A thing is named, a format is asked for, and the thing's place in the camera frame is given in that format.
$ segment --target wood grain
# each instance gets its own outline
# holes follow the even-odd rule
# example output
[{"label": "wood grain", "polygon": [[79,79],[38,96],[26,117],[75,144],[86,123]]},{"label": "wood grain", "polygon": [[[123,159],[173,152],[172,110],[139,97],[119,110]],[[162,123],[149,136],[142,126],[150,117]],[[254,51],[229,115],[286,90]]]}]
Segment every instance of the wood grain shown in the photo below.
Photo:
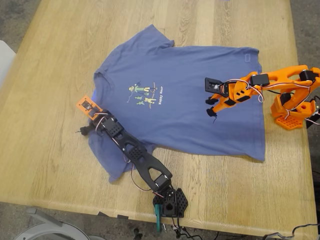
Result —
[{"label": "wood grain", "polygon": [[[0,201],[155,221],[152,193],[128,173],[110,184],[75,133],[94,71],[150,24],[176,46],[257,48],[265,72],[298,62],[288,0],[42,0],[0,90]],[[262,236],[317,222],[306,130],[274,124],[273,98],[265,93],[265,162],[156,149],[189,200],[182,225]]]}]

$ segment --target blue t-shirt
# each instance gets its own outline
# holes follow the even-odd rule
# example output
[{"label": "blue t-shirt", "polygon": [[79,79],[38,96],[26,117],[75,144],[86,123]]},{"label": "blue t-shirt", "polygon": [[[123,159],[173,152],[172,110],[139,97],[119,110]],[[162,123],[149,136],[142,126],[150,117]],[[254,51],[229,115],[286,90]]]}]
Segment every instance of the blue t-shirt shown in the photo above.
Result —
[{"label": "blue t-shirt", "polygon": [[[167,146],[201,155],[265,158],[262,104],[257,96],[209,117],[205,78],[226,81],[261,72],[251,47],[173,47],[153,25],[115,48],[94,74],[92,99],[108,109],[149,152]],[[117,179],[131,165],[105,134],[92,131],[89,145]]]}]

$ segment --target gray floor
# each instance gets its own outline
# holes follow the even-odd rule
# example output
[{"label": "gray floor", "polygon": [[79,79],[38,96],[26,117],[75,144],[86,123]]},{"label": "gray floor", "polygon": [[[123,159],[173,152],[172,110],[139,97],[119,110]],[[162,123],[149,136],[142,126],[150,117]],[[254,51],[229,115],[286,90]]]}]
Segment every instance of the gray floor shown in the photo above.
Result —
[{"label": "gray floor", "polygon": [[[0,0],[0,40],[5,41],[15,52],[30,24],[40,0]],[[319,0],[291,0],[295,39],[300,64],[309,67],[320,67],[320,1]],[[320,127],[311,126],[308,129],[310,156],[312,168],[320,172]],[[14,239],[21,231],[37,223],[36,220],[24,213],[26,206],[0,202],[0,240]],[[134,238],[133,229],[138,227],[144,235],[143,239],[173,240],[176,238],[171,226],[167,225],[168,233],[159,234],[155,231],[155,224],[133,220],[109,218],[72,212],[43,209],[60,221],[84,226],[89,235],[97,235],[107,240],[129,240]],[[190,229],[202,239],[214,239],[217,232]],[[221,232],[217,240],[241,237],[238,234]],[[258,240],[260,237],[247,236],[244,240]]]}]

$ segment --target wooden table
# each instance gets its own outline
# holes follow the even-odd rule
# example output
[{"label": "wooden table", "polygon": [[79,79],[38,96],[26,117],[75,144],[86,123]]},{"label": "wooden table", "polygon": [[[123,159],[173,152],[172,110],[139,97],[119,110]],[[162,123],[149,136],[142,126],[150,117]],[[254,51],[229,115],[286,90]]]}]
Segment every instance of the wooden table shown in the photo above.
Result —
[{"label": "wooden table", "polygon": [[[75,133],[87,123],[75,104],[92,93],[94,71],[150,24],[176,46],[257,48],[265,72],[298,63],[288,0],[43,0],[0,91],[0,201],[155,221],[154,195],[135,188],[129,173],[109,184]],[[265,96],[265,162],[154,152],[188,198],[183,226],[289,236],[317,222],[306,129],[276,125],[274,95]],[[299,232],[317,235],[316,227]]]}]

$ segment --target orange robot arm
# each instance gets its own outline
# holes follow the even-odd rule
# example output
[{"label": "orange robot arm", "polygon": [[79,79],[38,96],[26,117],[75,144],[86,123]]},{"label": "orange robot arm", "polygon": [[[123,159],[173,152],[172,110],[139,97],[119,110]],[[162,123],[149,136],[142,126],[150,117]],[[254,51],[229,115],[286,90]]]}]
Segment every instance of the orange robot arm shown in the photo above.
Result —
[{"label": "orange robot arm", "polygon": [[[298,79],[289,79],[299,75]],[[306,101],[310,93],[320,86],[320,69],[313,67],[308,70],[306,65],[289,66],[277,71],[258,74],[251,72],[240,79],[229,79],[221,82],[205,78],[205,90],[213,93],[205,102],[215,106],[207,109],[211,117],[224,108],[234,107],[259,95],[259,102],[264,101],[262,90],[280,90],[271,106],[275,122],[287,130],[301,128],[305,118],[316,111],[314,100]]]}]

